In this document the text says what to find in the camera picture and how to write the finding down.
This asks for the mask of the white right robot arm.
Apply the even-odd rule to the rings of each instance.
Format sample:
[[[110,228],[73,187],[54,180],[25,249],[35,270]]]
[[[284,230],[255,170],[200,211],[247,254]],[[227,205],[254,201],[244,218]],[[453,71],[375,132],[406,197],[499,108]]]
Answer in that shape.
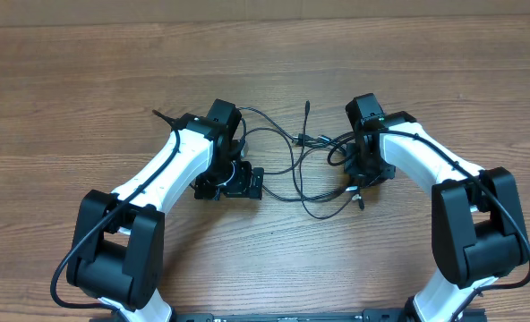
[[[345,107],[353,129],[345,171],[358,188],[404,172],[432,203],[436,270],[402,309],[366,309],[365,321],[484,321],[473,299],[530,282],[530,243],[514,176],[458,157],[407,112],[386,114],[374,94]]]

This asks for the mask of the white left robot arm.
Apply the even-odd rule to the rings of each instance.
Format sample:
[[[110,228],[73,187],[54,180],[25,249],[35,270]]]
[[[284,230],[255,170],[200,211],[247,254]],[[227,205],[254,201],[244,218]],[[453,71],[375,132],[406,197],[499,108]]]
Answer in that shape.
[[[112,321],[170,321],[158,291],[165,219],[188,187],[196,199],[261,199],[264,171],[242,159],[245,126],[233,103],[217,99],[206,116],[165,116],[164,147],[128,182],[81,201],[71,250],[56,273],[107,309]]]

